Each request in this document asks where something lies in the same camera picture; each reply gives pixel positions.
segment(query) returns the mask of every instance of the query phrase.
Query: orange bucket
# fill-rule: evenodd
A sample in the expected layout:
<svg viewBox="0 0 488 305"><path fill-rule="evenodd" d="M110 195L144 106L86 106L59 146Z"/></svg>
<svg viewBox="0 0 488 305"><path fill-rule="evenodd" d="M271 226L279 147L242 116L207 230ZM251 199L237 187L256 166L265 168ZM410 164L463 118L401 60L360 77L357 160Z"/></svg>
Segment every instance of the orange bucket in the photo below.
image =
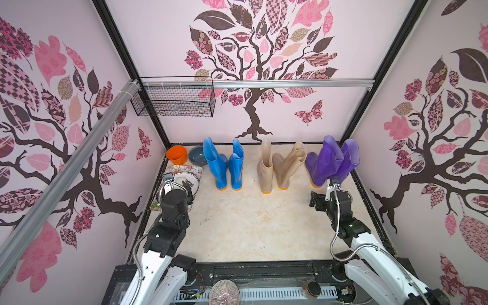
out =
<svg viewBox="0 0 488 305"><path fill-rule="evenodd" d="M188 160L188 154L186 152L186 148L181 145L176 145L170 148L166 152L166 156L170 159L175 165L183 165L186 160Z"/></svg>

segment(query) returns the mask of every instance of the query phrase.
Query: wire basket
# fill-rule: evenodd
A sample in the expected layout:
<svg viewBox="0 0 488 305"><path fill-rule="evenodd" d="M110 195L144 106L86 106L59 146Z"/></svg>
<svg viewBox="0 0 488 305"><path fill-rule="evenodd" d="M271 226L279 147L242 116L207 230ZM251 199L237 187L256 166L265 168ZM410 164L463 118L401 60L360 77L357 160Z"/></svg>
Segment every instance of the wire basket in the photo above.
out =
<svg viewBox="0 0 488 305"><path fill-rule="evenodd" d="M167 78L178 78L179 80L167 81ZM161 81L144 82L145 91L139 91L131 99L138 116L155 114L157 116L213 117L215 92L211 78L204 81L198 80L201 77L194 76L151 77L151 79L161 79Z"/></svg>

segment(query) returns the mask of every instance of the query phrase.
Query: gray bowl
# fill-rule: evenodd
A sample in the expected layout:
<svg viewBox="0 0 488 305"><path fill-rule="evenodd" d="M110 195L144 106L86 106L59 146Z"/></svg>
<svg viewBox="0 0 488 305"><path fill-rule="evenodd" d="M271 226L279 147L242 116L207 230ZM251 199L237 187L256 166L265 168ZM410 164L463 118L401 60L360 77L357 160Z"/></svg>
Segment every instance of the gray bowl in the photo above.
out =
<svg viewBox="0 0 488 305"><path fill-rule="evenodd" d="M203 146L195 146L188 152L188 159L195 166L204 166L207 160L203 155Z"/></svg>

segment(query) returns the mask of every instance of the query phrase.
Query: cable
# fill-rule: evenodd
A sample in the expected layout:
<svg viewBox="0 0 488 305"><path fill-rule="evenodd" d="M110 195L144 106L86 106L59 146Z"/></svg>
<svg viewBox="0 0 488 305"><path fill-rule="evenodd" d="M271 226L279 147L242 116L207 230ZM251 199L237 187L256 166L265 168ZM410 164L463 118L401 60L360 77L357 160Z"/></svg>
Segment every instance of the cable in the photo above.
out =
<svg viewBox="0 0 488 305"><path fill-rule="evenodd" d="M405 275L405 277L408 279L409 283L415 288L415 290L417 290L417 292L419 293L420 297L422 298L422 300L425 302L426 305L430 305L429 301L427 300L427 298L425 297L424 293L422 292L422 290L418 287L418 285L414 282L414 280L412 279L412 277L409 275L408 271L386 250L374 245L374 244L362 244L360 245L359 247L357 247L348 257L346 258L339 258L337 256L334 255L334 252L332 251L332 248L334 246L334 243L339 235L339 222L340 222L340 218L341 218L341 205L339 203L339 198L337 197L337 189L339 188L339 184L338 183L335 183L334 184L334 196L335 196L335 200L336 200L336 205L337 205L337 220L336 220L336 230L335 230L335 235L334 235L334 238L332 239L331 243L330 243L330 247L329 247L329 250L330 250L330 254L332 255L332 258L339 261L339 262L342 262L342 263L345 263L347 261L349 261L351 258L354 257L354 255L356 255L356 253L361 249L361 248L364 248L364 247L373 247L375 248L377 251L381 251L383 254L385 254L386 256L388 256L399 268L400 270L403 272L403 274ZM367 303L345 303L345 304L350 304L350 305L363 305L363 304L367 304Z"/></svg>

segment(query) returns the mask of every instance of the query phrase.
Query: aluminum rail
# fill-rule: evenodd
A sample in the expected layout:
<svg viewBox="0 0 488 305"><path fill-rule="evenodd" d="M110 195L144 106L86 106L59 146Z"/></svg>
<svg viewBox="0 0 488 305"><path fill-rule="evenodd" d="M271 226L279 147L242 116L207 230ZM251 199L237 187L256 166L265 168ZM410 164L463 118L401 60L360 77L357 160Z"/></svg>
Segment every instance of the aluminum rail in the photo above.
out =
<svg viewBox="0 0 488 305"><path fill-rule="evenodd" d="M216 89L292 87L372 87L373 79L213 81ZM143 81L146 86L211 86L212 81Z"/></svg>
<svg viewBox="0 0 488 305"><path fill-rule="evenodd" d="M0 247L0 283L7 278L12 268L17 264L37 233L42 229L51 212L59 204L64 193L71 186L80 170L88 161L102 137L117 119L123 107L138 91L135 81L128 82L122 91L115 97L102 118L95 124L92 131L86 136L81 145L69 158L62 171L52 180L50 185L33 205L14 232Z"/></svg>

